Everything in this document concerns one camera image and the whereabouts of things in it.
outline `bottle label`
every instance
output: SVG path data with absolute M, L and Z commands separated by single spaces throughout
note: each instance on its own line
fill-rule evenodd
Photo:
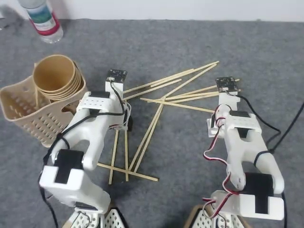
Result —
M 57 32 L 59 29 L 59 22 L 47 4 L 26 10 L 30 21 L 40 35 L 49 36 Z

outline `perforated base plate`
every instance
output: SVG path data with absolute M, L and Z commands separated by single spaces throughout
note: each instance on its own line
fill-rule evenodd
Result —
M 105 228 L 124 228 L 123 221 L 116 209 L 111 209 L 109 214 L 104 220 Z
M 230 214 L 221 214 L 226 220 L 226 228 L 244 228 L 243 224 L 237 216 Z M 214 219 L 209 219 L 203 215 L 203 211 L 199 210 L 198 215 L 194 218 L 191 228 L 224 228 L 225 221 L 221 216 L 216 216 Z
M 97 213 L 80 213 L 79 211 L 75 211 L 69 219 L 72 225 L 64 226 L 64 228 L 125 228 L 116 209 L 111 209 L 105 219 L 101 217 L 100 223 L 99 218 L 100 214 L 98 215 Z

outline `stacked paper cups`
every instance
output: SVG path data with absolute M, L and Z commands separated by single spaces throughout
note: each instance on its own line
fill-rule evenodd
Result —
M 69 57 L 52 55 L 42 59 L 35 67 L 33 79 L 37 90 L 50 102 L 64 100 L 83 86 L 83 76 Z

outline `circuit board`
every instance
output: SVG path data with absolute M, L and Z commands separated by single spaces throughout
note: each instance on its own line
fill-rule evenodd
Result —
M 125 77 L 127 76 L 127 71 L 125 70 L 115 70 L 111 69 L 108 71 L 108 75 L 106 78 L 107 82 L 117 82 L 117 83 L 124 83 Z
M 236 92 L 238 91 L 238 87 L 234 77 L 218 77 L 216 79 L 218 92 Z

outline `white wall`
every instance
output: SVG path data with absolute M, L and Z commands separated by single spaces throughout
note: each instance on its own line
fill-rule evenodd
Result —
M 49 0 L 60 19 L 304 22 L 304 0 Z M 0 0 L 26 17 L 17 0 Z

